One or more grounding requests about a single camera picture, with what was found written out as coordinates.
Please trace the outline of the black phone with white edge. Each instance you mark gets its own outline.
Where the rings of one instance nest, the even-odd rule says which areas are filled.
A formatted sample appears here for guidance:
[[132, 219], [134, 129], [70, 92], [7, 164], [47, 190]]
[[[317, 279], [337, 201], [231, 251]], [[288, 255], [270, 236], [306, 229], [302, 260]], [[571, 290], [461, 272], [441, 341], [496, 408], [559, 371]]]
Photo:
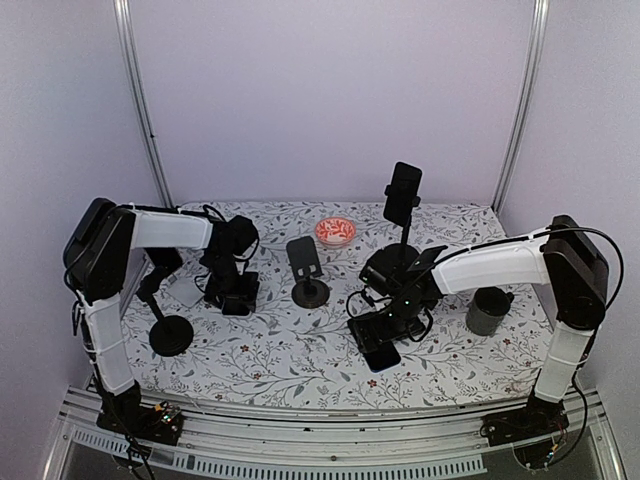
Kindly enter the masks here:
[[255, 303], [242, 298], [223, 298], [221, 313], [226, 316], [248, 316], [255, 311]]

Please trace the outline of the small round base phone stand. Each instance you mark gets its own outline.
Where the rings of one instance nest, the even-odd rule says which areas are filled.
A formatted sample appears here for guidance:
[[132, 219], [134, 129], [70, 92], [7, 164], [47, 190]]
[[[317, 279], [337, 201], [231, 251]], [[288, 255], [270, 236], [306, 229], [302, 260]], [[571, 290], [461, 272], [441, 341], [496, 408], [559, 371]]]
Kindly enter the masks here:
[[325, 305], [330, 291], [328, 285], [320, 280], [323, 272], [313, 238], [303, 236], [289, 241], [286, 252], [295, 281], [291, 291], [294, 303], [305, 309]]

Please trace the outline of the tall black clamp phone stand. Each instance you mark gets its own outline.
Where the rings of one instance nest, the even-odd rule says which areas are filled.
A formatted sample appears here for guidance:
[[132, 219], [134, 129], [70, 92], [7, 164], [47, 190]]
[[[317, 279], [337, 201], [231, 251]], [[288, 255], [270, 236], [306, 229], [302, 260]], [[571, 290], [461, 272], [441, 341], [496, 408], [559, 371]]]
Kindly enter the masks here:
[[398, 259], [406, 258], [406, 249], [411, 226], [412, 211], [416, 208], [421, 198], [409, 187], [393, 186], [385, 187], [386, 202], [383, 217], [391, 223], [402, 228], [401, 240], [393, 244], [396, 248]]

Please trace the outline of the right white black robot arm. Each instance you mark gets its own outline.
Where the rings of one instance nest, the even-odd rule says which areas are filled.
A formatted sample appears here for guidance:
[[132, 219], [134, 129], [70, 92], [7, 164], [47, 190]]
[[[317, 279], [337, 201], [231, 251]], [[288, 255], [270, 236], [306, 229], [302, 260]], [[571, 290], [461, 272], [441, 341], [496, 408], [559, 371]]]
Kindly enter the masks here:
[[444, 296], [502, 285], [548, 285], [557, 323], [527, 403], [484, 416], [481, 434], [497, 446], [565, 429], [564, 396], [612, 299], [609, 266], [589, 239], [591, 232], [560, 215], [542, 230], [460, 249], [431, 247], [405, 264], [392, 260], [391, 250], [379, 250], [360, 278], [390, 301], [347, 325], [370, 369], [380, 371], [399, 361], [394, 341], [425, 332], [419, 315], [430, 313]]

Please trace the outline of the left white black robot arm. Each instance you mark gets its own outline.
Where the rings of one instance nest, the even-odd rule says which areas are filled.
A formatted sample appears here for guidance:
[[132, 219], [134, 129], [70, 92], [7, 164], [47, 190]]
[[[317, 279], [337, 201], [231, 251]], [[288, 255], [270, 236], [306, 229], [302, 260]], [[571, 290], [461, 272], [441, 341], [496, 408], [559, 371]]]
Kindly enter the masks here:
[[259, 280], [257, 273], [239, 271], [238, 265], [248, 262], [258, 245], [250, 219], [225, 219], [210, 206], [196, 212], [92, 201], [64, 249], [63, 279], [76, 297], [74, 330], [83, 337], [102, 399], [100, 428], [176, 445], [183, 426], [180, 409], [168, 402], [142, 406], [126, 355], [120, 294], [130, 252], [144, 250], [154, 266], [137, 291], [156, 318], [149, 332], [151, 348], [159, 356], [174, 357], [189, 348], [194, 329], [182, 316], [163, 314], [154, 295], [181, 268], [180, 250], [202, 253], [200, 263], [209, 275], [205, 301], [225, 315], [246, 316], [256, 308]]

